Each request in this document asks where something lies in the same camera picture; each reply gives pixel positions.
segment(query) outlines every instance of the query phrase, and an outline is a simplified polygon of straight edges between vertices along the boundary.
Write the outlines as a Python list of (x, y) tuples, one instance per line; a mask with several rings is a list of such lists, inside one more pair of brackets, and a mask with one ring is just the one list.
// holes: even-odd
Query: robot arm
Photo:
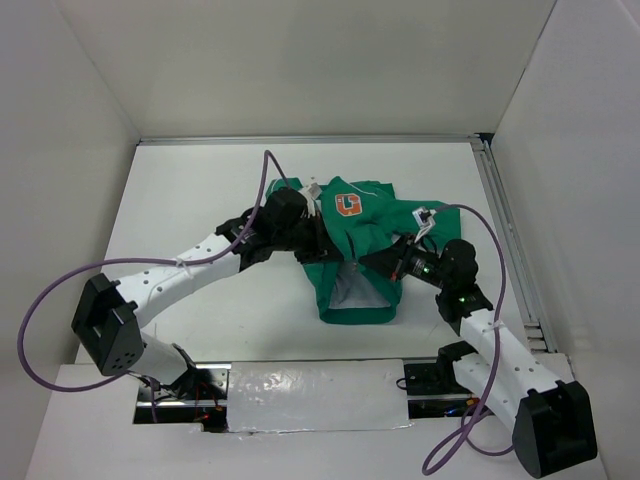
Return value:
[(494, 328), (500, 329), (500, 361), (486, 405), (511, 433), (515, 453), (529, 474), (541, 478), (596, 457), (587, 391), (577, 381), (565, 384), (502, 322), (494, 323), (493, 306), (475, 283), (478, 266), (471, 244), (451, 240), (438, 257), (421, 249), (414, 237), (404, 236), (360, 261), (387, 278), (411, 275), (441, 289), (438, 310), (464, 340), (440, 349), (442, 383), (480, 396), (495, 354)]
[(290, 189), (274, 192), (233, 251), (215, 262), (188, 266), (229, 247), (245, 230), (249, 210), (219, 226), (176, 257), (175, 266), (158, 266), (111, 281), (99, 274), (85, 284), (72, 322), (75, 334), (105, 376), (127, 372), (159, 381), (177, 397), (193, 393), (206, 372), (178, 345), (141, 332), (160, 312), (200, 288), (266, 261), (274, 251), (294, 251), (302, 263), (340, 261), (319, 213)]

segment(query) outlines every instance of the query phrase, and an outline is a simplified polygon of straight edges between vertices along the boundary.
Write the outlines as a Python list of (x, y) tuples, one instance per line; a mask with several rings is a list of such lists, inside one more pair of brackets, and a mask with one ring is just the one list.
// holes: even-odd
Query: green shirt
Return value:
[[(293, 188), (302, 188), (299, 179), (288, 180)], [(267, 196), (282, 187), (282, 180), (272, 182)], [(437, 208), (443, 203), (398, 200), (390, 183), (376, 181), (349, 183), (335, 177), (321, 189), (316, 201), (329, 237), (344, 256), (344, 262), (304, 266), (316, 291), (320, 318), (345, 325), (391, 321), (402, 298), (402, 283), (392, 282), (357, 262), (364, 255), (390, 247), (394, 235), (417, 233), (415, 209)], [(440, 250), (449, 240), (461, 238), (459, 210), (440, 212), (429, 235)]]

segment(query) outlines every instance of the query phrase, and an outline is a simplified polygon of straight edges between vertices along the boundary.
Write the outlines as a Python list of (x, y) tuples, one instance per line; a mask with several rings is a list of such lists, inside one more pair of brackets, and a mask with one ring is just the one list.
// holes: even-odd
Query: black cable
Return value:
[(422, 248), (424, 248), (425, 250), (429, 251), (429, 249), (427, 248), (427, 246), (424, 243), (424, 239), (429, 240), (429, 243), (431, 244), (431, 246), (433, 247), (433, 251), (436, 253), (436, 255), (438, 254), (438, 245), (436, 244), (436, 242), (433, 240), (433, 238), (430, 235), (425, 235), (424, 237), (422, 237), (420, 239), (420, 245), (422, 245)]

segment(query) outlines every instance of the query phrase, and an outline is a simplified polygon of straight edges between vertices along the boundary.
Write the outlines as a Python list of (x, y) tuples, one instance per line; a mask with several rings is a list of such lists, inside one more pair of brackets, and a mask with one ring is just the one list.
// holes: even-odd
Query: orange number patch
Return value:
[(355, 193), (336, 195), (336, 209), (343, 217), (352, 217), (362, 213), (362, 202)]

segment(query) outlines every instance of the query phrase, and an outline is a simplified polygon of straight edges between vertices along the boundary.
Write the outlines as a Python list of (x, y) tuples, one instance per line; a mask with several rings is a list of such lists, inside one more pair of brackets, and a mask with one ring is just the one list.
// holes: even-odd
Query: white floor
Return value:
[[(491, 216), (469, 144), (271, 144), (139, 147), (107, 257), (171, 258), (255, 201), (262, 153), (270, 148), (288, 176), (319, 183), (393, 183), (398, 198), (471, 205)], [(277, 178), (271, 168), (269, 178)], [(498, 257), (475, 217), (462, 213), (463, 236), (478, 252), (478, 283), (495, 302)], [(110, 278), (142, 266), (106, 269)], [(162, 313), (145, 331), (175, 342), (197, 361), (310, 360), (435, 356), (458, 340), (437, 312), (437, 290), (405, 280), (396, 319), (387, 325), (336, 326), (318, 318), (315, 296), (292, 254), (277, 253)], [(503, 321), (525, 340), (511, 284)], [(86, 352), (77, 361), (88, 363)]]

